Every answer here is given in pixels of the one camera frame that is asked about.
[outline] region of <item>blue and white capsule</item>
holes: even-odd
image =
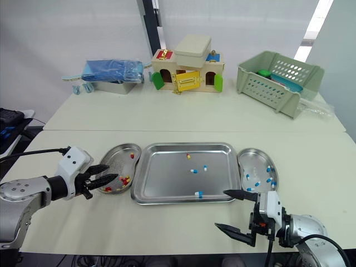
[[[194,195],[199,199],[202,199],[202,191],[195,192]]]

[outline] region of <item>stainless steel tray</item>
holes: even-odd
[[[277,170],[272,159],[265,152],[258,149],[244,149],[238,154],[238,163],[243,190],[252,188],[252,192],[259,193],[277,190],[279,183]]]
[[[112,148],[100,161],[100,164],[109,165],[110,168],[96,175],[96,179],[106,174],[118,174],[118,177],[98,190],[106,194],[119,194],[126,191],[132,184],[136,163],[140,156],[141,149],[135,144],[122,144]],[[130,181],[125,185],[120,178],[127,177]]]
[[[223,191],[241,189],[236,153],[226,143],[152,144],[133,181],[131,197],[139,204],[231,201]]]

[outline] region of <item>metal tray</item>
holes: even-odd
[[[98,190],[106,194],[119,194],[126,191],[132,184],[136,163],[140,156],[141,149],[135,144],[122,144],[112,148],[100,161],[100,164],[109,165],[110,168],[96,175],[95,178],[98,179],[106,174],[118,174],[118,177]],[[125,179],[127,176],[130,182],[124,185],[120,178]]]
[[[131,197],[139,204],[231,201],[223,191],[241,189],[236,153],[226,143],[152,144],[133,181]]]
[[[279,183],[277,170],[272,159],[265,152],[258,149],[244,149],[238,154],[238,163],[243,190],[253,188],[252,192],[259,193],[277,190]],[[272,181],[267,182],[271,177],[272,181],[276,182],[274,188],[271,186]]]

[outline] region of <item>white table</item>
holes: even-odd
[[[323,102],[321,95],[316,100]],[[334,117],[303,112],[296,119],[238,94],[228,80],[222,93],[157,91],[137,85],[128,95],[102,91],[71,95],[45,130],[344,132]]]
[[[356,187],[353,167],[356,145],[346,133],[318,132],[146,132],[43,131],[28,151],[76,145],[99,163],[112,147],[133,142],[144,148],[154,142],[223,141],[238,152],[246,147],[265,151],[279,174],[278,193],[289,214],[312,214],[344,249],[355,248]],[[60,154],[21,157],[5,181],[54,174]],[[34,214],[22,251],[58,254],[150,255],[266,252],[258,236],[256,247],[230,239],[214,223],[248,232],[250,201],[141,206],[122,195],[94,191],[58,200]],[[289,251],[277,242],[274,251]]]
[[[33,118],[34,117],[34,110],[22,110],[21,111],[24,114],[24,118]],[[6,149],[6,151],[0,155],[0,157],[6,157],[12,153],[12,151],[15,149],[17,143],[21,139],[21,135],[18,135],[16,139],[12,142],[12,144]]]

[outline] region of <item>plastic bag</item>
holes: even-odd
[[[335,116],[334,107],[319,101],[309,101],[301,98],[297,106],[297,110],[311,112],[313,114],[319,115],[322,118],[332,118]]]
[[[140,61],[88,60],[81,78],[87,82],[143,83],[143,72]]]

